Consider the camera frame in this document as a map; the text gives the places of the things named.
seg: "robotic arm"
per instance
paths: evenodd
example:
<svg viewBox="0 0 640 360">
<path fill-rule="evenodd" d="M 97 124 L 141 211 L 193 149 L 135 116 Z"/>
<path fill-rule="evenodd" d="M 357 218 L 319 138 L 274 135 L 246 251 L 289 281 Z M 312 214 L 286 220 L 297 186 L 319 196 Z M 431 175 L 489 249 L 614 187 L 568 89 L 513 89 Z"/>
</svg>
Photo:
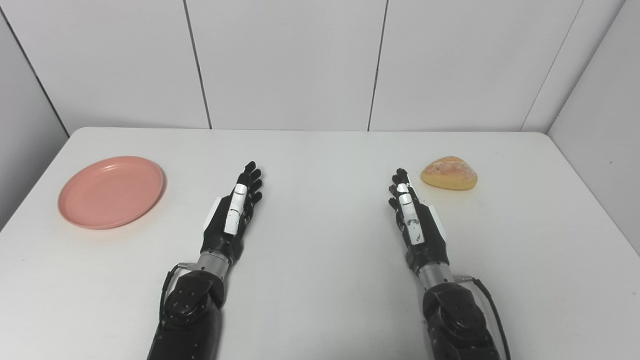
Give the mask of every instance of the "robotic arm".
<svg viewBox="0 0 640 360">
<path fill-rule="evenodd" d="M 167 274 L 160 300 L 160 320 L 147 360 L 211 360 L 220 336 L 220 309 L 225 301 L 227 270 L 244 249 L 243 234 L 262 198 L 255 162 L 240 174 L 231 194 L 220 200 L 204 231 L 200 258 L 195 264 L 179 263 Z M 177 269 L 173 291 L 166 291 Z"/>
<path fill-rule="evenodd" d="M 447 245 L 435 209 L 420 203 L 407 173 L 399 168 L 392 177 L 389 204 L 407 246 L 406 261 L 424 286 L 422 313 L 427 321 L 435 360 L 500 360 L 483 312 L 473 294 L 456 281 L 473 281 L 488 296 L 477 279 L 454 277 L 449 269 Z M 494 313 L 495 305 L 488 296 Z M 509 350 L 499 317 L 496 317 L 506 356 Z"/>
</svg>

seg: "bread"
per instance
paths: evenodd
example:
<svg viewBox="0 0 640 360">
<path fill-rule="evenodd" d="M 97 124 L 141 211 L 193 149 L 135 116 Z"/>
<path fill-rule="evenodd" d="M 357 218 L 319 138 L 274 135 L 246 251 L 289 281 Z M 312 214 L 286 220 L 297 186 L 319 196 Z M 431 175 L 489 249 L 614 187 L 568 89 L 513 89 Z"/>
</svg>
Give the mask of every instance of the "bread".
<svg viewBox="0 0 640 360">
<path fill-rule="evenodd" d="M 478 182 L 474 169 L 455 156 L 445 156 L 430 163 L 420 178 L 431 186 L 450 190 L 469 190 Z"/>
</svg>

